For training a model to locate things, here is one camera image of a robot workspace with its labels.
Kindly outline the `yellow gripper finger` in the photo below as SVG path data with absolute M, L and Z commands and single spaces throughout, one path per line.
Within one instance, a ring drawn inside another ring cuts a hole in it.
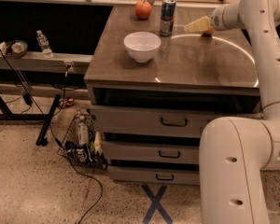
M 186 33 L 202 33 L 212 27 L 210 19 L 207 16 L 192 21 L 184 27 Z

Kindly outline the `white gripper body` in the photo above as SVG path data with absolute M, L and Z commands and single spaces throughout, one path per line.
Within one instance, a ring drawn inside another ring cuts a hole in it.
M 238 28 L 240 26 L 240 22 L 238 22 L 238 5 L 225 4 L 215 8 L 212 12 L 210 22 L 217 31 Z

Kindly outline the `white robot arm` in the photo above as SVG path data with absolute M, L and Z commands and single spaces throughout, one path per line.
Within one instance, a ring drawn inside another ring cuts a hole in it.
M 280 170 L 280 0 L 216 8 L 194 31 L 245 29 L 257 68 L 262 119 L 225 117 L 203 129 L 199 175 L 203 224 L 270 224 L 260 172 Z

